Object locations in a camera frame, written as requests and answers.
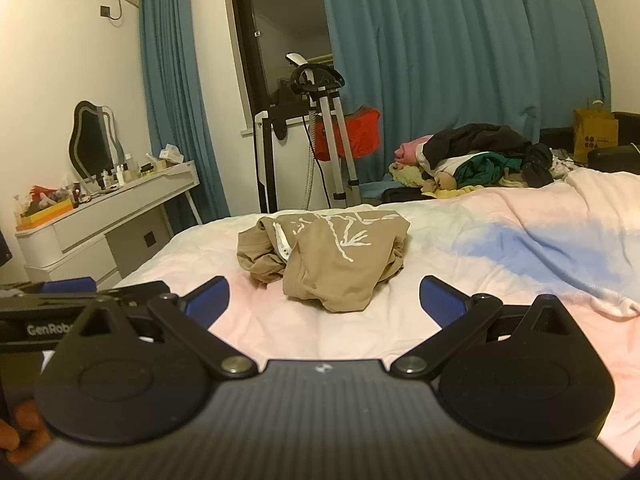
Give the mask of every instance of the pink clothing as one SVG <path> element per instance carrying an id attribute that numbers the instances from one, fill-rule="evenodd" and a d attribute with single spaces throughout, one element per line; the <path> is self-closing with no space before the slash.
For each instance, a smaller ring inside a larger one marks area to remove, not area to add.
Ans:
<path id="1" fill-rule="evenodd" d="M 418 147 L 418 145 L 429 142 L 431 137 L 433 136 L 427 135 L 426 137 L 421 137 L 420 139 L 412 140 L 412 142 L 406 142 L 405 144 L 402 144 L 400 148 L 396 150 L 396 162 L 398 162 L 399 164 L 404 164 L 406 166 L 416 166 L 418 164 L 418 161 L 415 158 L 415 149 Z"/>

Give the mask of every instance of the brown paper bag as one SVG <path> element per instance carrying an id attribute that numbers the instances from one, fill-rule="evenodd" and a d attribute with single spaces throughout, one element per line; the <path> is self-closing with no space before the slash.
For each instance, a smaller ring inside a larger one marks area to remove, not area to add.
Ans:
<path id="1" fill-rule="evenodd" d="M 618 120 L 613 113 L 578 108 L 574 110 L 574 116 L 574 160 L 577 162 L 587 163 L 587 155 L 593 150 L 618 145 Z"/>

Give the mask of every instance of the window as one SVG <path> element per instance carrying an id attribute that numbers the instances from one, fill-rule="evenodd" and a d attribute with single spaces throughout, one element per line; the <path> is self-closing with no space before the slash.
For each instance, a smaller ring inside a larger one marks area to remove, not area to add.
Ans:
<path id="1" fill-rule="evenodd" d="M 332 64 L 324 0 L 234 0 L 234 10 L 254 115 L 298 99 L 289 89 L 289 52 Z"/>

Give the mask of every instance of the blue patch on blanket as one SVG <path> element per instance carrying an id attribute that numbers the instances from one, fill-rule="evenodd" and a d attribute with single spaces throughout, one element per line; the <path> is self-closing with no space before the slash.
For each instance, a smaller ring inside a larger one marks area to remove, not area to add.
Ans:
<path id="1" fill-rule="evenodd" d="M 572 288 L 599 297 L 608 288 L 640 300 L 640 233 L 605 229 L 599 222 L 514 229 L 504 224 L 474 226 L 452 245 L 465 256 L 488 258 L 519 276 L 561 294 Z"/>

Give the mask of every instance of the blue curtain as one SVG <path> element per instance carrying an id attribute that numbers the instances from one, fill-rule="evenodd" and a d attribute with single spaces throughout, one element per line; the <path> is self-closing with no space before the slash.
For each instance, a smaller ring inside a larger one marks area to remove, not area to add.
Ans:
<path id="1" fill-rule="evenodd" d="M 191 0 L 140 0 L 140 44 L 154 154 L 167 143 L 178 146 L 198 168 L 192 195 L 202 220 L 229 216 L 202 102 Z M 168 213 L 176 230 L 194 224 L 186 200 Z"/>
<path id="2" fill-rule="evenodd" d="M 593 0 L 324 0 L 348 111 L 379 109 L 382 147 L 361 159 L 379 180 L 402 142 L 467 123 L 538 140 L 575 107 L 610 102 Z"/>

